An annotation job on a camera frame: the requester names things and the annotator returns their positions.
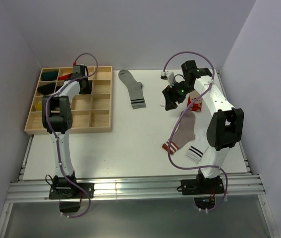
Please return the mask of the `beige sock with rust stripes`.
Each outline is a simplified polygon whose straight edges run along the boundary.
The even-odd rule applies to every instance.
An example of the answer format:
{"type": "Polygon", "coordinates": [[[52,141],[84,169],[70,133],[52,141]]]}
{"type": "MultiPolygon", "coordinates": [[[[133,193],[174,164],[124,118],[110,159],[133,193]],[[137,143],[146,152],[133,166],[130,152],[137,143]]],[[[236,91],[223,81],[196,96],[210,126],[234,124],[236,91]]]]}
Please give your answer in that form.
{"type": "Polygon", "coordinates": [[[167,140],[162,148],[164,150],[168,150],[168,146],[170,145],[170,154],[173,155],[177,150],[181,149],[188,142],[195,139],[195,114],[192,111],[187,111],[182,120],[177,126],[173,137],[171,140],[167,140]]]}

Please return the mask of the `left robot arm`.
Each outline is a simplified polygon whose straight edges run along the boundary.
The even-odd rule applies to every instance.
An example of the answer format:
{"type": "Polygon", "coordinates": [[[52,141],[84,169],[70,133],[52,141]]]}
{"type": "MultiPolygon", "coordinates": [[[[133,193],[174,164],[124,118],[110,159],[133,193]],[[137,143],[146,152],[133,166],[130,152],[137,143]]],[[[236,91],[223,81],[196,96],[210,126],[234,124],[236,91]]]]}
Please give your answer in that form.
{"type": "Polygon", "coordinates": [[[73,198],[79,191],[69,149],[69,130],[73,125],[71,101],[78,94],[91,94],[88,77],[87,66],[75,64],[63,85],[42,98],[42,124],[50,134],[55,155],[52,190],[67,198],[73,198]]]}

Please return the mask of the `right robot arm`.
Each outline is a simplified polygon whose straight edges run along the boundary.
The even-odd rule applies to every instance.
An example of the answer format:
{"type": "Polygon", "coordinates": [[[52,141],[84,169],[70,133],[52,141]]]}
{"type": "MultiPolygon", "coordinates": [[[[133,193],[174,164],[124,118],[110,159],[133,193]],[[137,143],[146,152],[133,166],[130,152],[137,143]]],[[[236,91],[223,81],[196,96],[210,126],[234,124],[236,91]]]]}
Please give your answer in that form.
{"type": "Polygon", "coordinates": [[[207,193],[213,188],[212,179],[220,175],[220,168],[229,150],[241,140],[244,112],[236,109],[214,83],[214,70],[198,68],[194,60],[183,63],[181,69],[184,77],[181,82],[176,82],[172,71],[161,72],[161,79],[169,83],[163,90],[165,110],[176,109],[192,91],[200,94],[207,106],[211,114],[206,130],[209,147],[202,156],[207,164],[199,169],[203,177],[196,181],[197,190],[207,193]]]}

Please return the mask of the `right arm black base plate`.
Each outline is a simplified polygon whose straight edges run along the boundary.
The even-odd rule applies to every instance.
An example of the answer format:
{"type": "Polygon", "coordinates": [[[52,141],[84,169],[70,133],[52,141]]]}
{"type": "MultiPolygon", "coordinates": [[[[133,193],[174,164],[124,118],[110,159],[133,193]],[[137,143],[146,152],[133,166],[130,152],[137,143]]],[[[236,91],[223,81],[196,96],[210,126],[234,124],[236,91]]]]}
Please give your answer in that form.
{"type": "Polygon", "coordinates": [[[182,195],[211,195],[223,194],[225,187],[223,180],[217,176],[216,178],[203,178],[197,176],[196,179],[183,179],[177,188],[182,195]]]}

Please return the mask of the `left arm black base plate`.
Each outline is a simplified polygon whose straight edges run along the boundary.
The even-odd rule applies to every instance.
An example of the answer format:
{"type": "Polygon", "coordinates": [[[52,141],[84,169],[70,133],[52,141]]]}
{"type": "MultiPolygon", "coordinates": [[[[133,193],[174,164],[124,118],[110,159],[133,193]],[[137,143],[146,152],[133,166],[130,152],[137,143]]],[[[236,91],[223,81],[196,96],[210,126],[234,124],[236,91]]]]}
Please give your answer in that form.
{"type": "Polygon", "coordinates": [[[59,200],[59,199],[79,199],[79,198],[93,198],[94,196],[94,183],[79,183],[78,184],[82,189],[84,189],[88,196],[78,189],[77,187],[57,187],[52,188],[49,192],[49,199],[50,200],[59,200]]]}

